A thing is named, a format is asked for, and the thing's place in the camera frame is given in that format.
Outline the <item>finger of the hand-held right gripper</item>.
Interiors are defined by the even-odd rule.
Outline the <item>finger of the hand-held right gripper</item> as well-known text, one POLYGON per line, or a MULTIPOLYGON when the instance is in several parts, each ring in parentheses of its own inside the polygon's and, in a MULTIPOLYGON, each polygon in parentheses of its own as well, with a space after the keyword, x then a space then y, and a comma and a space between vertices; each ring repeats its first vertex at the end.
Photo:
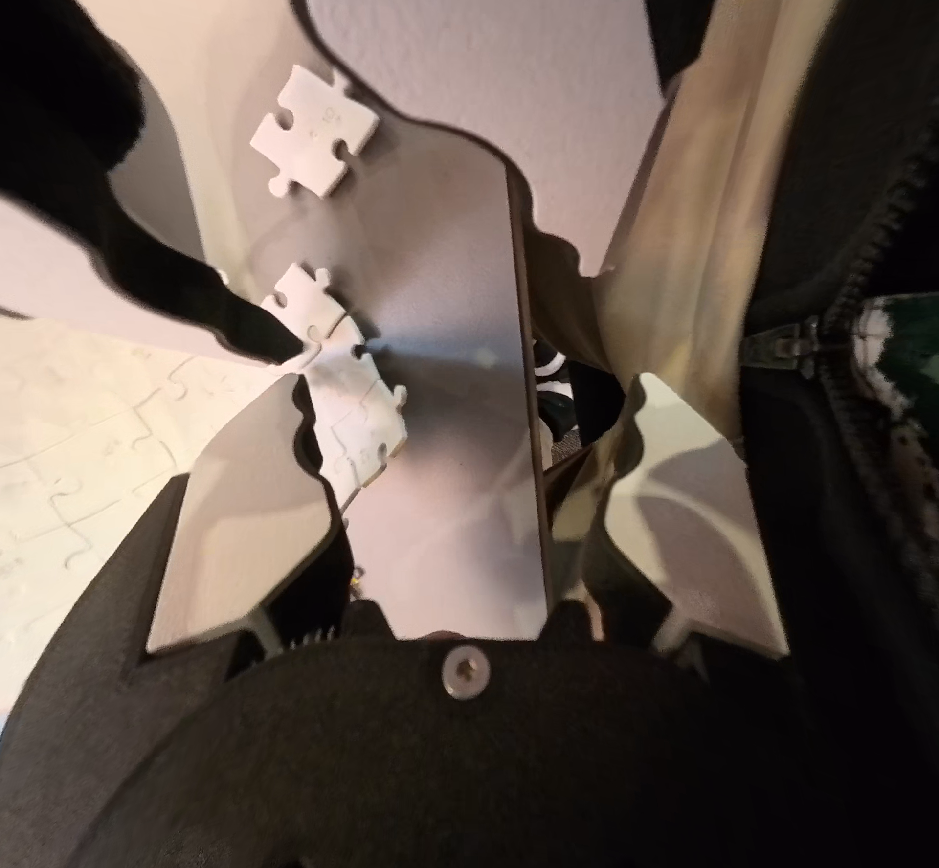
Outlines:
POLYGON ((534 225, 599 275, 664 96, 645 0, 304 0, 327 54, 406 118, 520 171, 534 225))
POLYGON ((138 145, 179 143, 77 0, 2 0, 1 80, 2 314, 252 365, 301 355, 282 322, 123 206, 112 176, 138 145))

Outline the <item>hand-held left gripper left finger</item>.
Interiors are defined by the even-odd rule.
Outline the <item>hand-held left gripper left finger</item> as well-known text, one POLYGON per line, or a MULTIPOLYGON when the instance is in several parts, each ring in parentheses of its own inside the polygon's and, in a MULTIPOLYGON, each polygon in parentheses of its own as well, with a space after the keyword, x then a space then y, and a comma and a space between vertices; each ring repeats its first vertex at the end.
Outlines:
POLYGON ((210 439, 189 472, 147 635, 167 654, 236 631, 278 650, 270 608, 343 529, 319 472, 304 378, 277 378, 210 439))

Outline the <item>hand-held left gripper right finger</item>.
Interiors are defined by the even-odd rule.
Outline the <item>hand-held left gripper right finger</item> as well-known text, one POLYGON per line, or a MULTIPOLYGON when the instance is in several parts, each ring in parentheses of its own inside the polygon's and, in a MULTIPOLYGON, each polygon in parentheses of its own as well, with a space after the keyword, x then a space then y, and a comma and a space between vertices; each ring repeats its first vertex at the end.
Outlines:
POLYGON ((593 463, 587 591, 603 640, 668 654, 702 634, 774 660, 788 654, 730 442, 643 372, 593 463))

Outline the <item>partly built puzzle ball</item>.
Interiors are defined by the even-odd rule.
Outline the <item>partly built puzzle ball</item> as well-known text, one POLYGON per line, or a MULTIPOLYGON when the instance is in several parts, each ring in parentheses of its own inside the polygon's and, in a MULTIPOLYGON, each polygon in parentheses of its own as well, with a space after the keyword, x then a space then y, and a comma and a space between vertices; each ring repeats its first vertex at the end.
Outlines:
POLYGON ((2 318, 2 721, 158 491, 273 378, 57 322, 2 318))

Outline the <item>curved white puzzle piece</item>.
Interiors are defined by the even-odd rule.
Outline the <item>curved white puzzle piece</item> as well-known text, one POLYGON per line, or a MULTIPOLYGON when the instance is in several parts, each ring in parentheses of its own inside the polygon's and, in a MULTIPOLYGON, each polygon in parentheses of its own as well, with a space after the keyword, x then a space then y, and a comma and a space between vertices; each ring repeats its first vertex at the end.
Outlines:
POLYGON ((336 156, 343 144, 358 156, 376 134, 380 117, 348 94, 350 81, 334 68, 326 81, 294 64, 277 96, 278 106, 290 114, 285 126, 267 113, 253 133, 250 145, 277 168, 268 181, 269 192, 284 198, 294 186, 323 199, 335 191, 348 166, 336 156))

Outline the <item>joined white puzzle cluster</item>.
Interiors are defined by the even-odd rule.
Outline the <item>joined white puzzle cluster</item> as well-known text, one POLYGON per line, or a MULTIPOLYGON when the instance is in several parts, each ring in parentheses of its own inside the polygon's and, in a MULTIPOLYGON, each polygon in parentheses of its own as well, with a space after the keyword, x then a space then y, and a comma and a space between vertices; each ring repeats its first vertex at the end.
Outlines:
POLYGON ((345 512, 405 444, 406 388, 389 387, 374 359, 360 350, 365 338, 331 294, 331 284, 328 270, 309 272, 291 264, 262 308, 303 345, 284 369, 299 373, 307 384, 322 457, 320 474, 345 512))

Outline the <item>black white shoe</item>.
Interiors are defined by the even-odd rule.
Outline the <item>black white shoe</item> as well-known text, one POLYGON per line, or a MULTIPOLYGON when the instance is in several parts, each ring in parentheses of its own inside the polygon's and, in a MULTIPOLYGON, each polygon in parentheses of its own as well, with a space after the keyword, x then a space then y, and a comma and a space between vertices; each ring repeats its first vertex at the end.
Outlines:
POLYGON ((534 375, 543 468, 573 456, 618 419, 625 393, 610 373, 571 361, 534 341, 534 375))

